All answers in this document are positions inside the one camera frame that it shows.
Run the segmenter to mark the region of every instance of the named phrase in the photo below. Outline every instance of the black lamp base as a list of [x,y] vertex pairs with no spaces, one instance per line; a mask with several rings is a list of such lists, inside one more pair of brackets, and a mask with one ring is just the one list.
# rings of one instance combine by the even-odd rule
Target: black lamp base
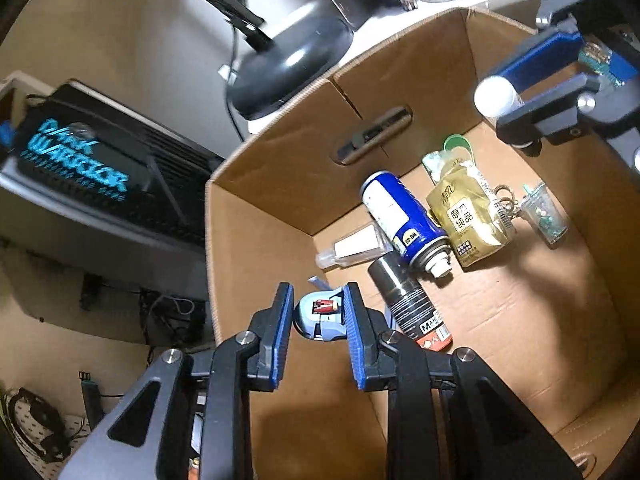
[[270,48],[251,52],[228,89],[229,99],[251,121],[268,115],[336,65],[353,41],[337,16],[311,16],[287,28]]

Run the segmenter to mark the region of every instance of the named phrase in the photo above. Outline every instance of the white cylinder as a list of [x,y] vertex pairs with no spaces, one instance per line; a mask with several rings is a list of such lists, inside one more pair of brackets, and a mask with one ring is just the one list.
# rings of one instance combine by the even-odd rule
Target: white cylinder
[[480,82],[474,94],[474,103],[494,128],[498,117],[524,104],[513,85],[499,75],[492,75]]

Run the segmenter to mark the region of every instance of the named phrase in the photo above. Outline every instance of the pegboard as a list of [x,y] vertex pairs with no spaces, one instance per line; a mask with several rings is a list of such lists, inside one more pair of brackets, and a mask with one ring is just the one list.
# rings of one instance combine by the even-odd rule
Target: pegboard
[[[29,405],[23,400],[18,400],[15,404],[15,418],[18,424],[20,424],[20,428],[24,431],[24,433],[29,437],[29,439],[36,443],[45,438],[50,431],[43,428],[39,423],[37,423],[31,414],[29,413]],[[71,442],[71,455],[76,452],[82,443],[84,442],[84,438],[82,436],[87,436],[91,432],[89,429],[89,422],[84,418],[84,416],[77,415],[62,415],[62,420],[65,423],[66,427],[66,435],[72,436],[73,434],[80,432],[78,437],[74,441]],[[33,468],[44,478],[45,480],[56,480],[60,471],[65,466],[66,462],[69,460],[68,457],[64,462],[55,462],[51,464],[44,463],[39,457],[37,457],[33,451],[18,442],[18,446],[24,453],[27,460],[31,463]]]

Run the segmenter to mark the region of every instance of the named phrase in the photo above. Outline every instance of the spray can label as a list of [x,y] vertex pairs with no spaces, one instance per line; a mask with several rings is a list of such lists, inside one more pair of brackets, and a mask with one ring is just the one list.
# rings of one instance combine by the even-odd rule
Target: spray can label
[[389,307],[405,335],[435,352],[453,341],[442,316],[424,290],[416,289]]
[[409,264],[425,247],[447,238],[422,204],[388,171],[374,173],[365,181],[362,203]]

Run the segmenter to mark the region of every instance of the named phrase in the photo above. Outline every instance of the silver screw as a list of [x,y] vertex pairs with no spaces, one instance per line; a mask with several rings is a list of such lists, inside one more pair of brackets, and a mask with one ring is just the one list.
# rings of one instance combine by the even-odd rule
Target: silver screw
[[182,352],[180,352],[177,348],[171,348],[162,352],[162,361],[164,361],[168,365],[174,364],[176,361],[180,360],[181,357]]
[[578,110],[583,114],[588,114],[596,107],[596,97],[590,92],[582,92],[578,95]]
[[461,346],[456,350],[456,357],[463,363],[470,363],[476,358],[476,353],[466,346]]
[[388,345],[393,345],[400,341],[400,333],[397,330],[385,330],[380,334],[380,339]]
[[244,332],[239,332],[236,335],[236,343],[239,345],[248,345],[249,343],[253,343],[255,341],[255,334],[250,332],[249,330],[245,330]]

